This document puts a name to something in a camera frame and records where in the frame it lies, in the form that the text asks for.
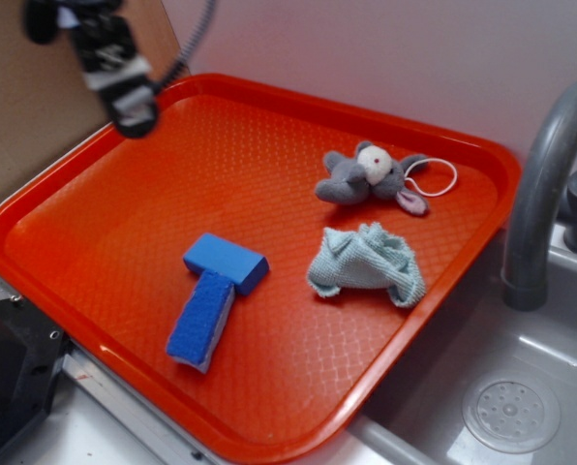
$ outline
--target red plastic tray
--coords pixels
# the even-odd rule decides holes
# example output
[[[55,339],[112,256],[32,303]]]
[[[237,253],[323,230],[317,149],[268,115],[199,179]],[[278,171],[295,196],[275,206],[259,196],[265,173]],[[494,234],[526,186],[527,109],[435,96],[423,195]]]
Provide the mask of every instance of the red plastic tray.
[[[0,275],[219,455],[290,460],[350,420],[434,314],[504,221],[519,167],[489,141],[231,77],[183,79],[160,104],[150,137],[107,128],[0,208]],[[322,156],[361,140],[446,159],[458,184],[424,218],[319,201]],[[414,177],[431,191],[450,180],[441,164]],[[412,310],[306,283],[324,227],[374,221],[416,253],[428,293]],[[197,281],[182,254],[206,232],[271,272],[237,298],[202,375],[165,348]]]

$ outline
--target gray sink basin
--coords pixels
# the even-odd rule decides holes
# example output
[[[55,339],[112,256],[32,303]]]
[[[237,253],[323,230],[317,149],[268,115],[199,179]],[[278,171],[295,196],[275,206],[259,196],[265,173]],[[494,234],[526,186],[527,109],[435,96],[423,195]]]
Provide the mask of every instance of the gray sink basin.
[[[365,405],[416,451],[395,463],[577,464],[577,256],[552,248],[548,303],[519,312],[501,301],[502,249],[498,237]]]

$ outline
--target drain cover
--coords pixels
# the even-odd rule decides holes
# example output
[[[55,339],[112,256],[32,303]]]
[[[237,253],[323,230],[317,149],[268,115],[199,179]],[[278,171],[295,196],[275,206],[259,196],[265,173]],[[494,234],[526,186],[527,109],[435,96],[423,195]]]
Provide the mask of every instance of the drain cover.
[[[536,378],[495,371],[470,385],[463,399],[463,419],[471,434],[491,449],[530,452],[558,431],[560,404]]]

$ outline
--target cardboard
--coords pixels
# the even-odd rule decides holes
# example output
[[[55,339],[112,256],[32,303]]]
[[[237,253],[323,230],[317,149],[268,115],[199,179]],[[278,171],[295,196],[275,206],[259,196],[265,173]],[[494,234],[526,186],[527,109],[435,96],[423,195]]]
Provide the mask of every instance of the cardboard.
[[[0,2],[0,202],[106,124],[67,36],[47,46],[28,41],[22,6]],[[160,74],[178,51],[161,1],[133,2],[122,13]]]

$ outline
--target knit washcloth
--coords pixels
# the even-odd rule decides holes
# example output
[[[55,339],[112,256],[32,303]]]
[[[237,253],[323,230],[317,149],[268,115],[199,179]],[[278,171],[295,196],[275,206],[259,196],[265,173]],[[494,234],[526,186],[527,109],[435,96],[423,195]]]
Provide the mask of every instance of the knit washcloth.
[[[342,288],[387,289],[398,307],[412,307],[426,294],[415,254],[379,223],[360,225],[358,232],[325,228],[307,279],[321,297]]]

